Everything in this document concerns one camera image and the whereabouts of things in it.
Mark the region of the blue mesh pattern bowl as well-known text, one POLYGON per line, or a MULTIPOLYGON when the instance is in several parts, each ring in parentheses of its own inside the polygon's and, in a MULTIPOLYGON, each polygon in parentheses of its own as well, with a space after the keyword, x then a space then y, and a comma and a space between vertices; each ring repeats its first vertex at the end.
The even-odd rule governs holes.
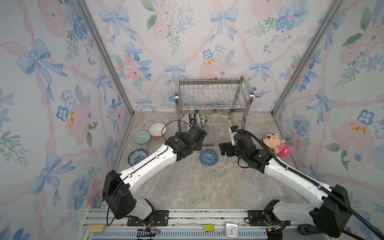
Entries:
POLYGON ((219 156, 213 149, 205 149, 201 151, 199 160, 205 166, 213 166, 218 163, 219 156))

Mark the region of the green leaf pattern bowl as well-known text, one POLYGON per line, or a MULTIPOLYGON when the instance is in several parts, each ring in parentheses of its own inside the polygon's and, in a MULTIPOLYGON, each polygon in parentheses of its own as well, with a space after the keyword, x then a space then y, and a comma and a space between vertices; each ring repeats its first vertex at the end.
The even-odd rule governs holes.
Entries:
POLYGON ((200 116, 200 123, 203 128, 208 128, 209 123, 208 123, 208 117, 206 114, 199 114, 200 116))

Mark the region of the stainless steel dish rack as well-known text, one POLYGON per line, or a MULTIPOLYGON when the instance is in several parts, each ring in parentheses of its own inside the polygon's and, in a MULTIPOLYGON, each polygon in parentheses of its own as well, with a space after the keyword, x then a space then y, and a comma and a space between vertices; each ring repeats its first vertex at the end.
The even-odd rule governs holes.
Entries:
POLYGON ((175 105, 179 131, 185 131, 186 122, 183 114, 195 118, 195 114, 206 114, 208 128, 203 128, 208 135, 204 147, 217 147, 221 142, 231 140, 229 128, 234 125, 234 115, 242 114, 239 127, 244 129, 246 118, 255 97, 250 81, 239 78, 187 79, 175 80, 175 105))

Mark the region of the green white patterned bowl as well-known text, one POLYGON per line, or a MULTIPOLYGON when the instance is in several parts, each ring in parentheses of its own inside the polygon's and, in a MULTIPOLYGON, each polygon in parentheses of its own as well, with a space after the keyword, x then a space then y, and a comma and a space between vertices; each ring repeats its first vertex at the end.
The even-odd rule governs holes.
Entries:
POLYGON ((190 122, 189 114, 183 114, 183 121, 185 121, 186 123, 190 122))

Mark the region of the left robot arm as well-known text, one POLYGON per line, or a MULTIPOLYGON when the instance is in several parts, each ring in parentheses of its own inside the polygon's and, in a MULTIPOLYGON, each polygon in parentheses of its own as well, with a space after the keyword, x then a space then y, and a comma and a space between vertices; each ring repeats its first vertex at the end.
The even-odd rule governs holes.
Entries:
POLYGON ((139 164, 117 173, 110 171, 105 178, 102 197, 115 219, 136 217, 147 224, 154 221, 156 209, 134 193, 163 168, 178 162, 203 147, 207 132, 192 125, 187 132, 177 132, 139 164))

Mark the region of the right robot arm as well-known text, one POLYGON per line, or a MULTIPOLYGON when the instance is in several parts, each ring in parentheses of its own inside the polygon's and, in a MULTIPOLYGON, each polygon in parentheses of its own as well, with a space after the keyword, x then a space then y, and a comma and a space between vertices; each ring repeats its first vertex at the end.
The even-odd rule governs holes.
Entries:
POLYGON ((306 205, 270 201, 263 210, 262 220, 266 224, 274 226, 281 222, 298 222, 314 226, 333 237, 344 230, 351 213, 348 211, 348 194, 343 187, 331 187, 293 169, 246 130, 232 133, 231 141, 220 143, 219 147, 223 156, 243 160, 248 169, 281 181, 309 202, 306 205))

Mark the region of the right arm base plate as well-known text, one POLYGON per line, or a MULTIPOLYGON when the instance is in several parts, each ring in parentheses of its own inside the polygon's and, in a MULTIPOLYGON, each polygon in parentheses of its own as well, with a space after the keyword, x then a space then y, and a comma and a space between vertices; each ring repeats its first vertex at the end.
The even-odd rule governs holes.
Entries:
POLYGON ((264 210, 249 210, 247 211, 247 214, 248 217, 245 219, 245 222, 253 227, 259 226, 278 228, 285 224, 285 221, 278 220, 273 212, 265 213, 264 210))

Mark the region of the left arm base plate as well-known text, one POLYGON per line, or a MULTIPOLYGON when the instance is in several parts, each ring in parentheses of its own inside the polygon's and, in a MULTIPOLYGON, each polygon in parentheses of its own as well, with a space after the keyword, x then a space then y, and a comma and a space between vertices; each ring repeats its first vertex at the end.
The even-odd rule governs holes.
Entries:
POLYGON ((146 219, 128 216, 127 226, 129 227, 166 227, 169 221, 169 210, 155 210, 146 219))

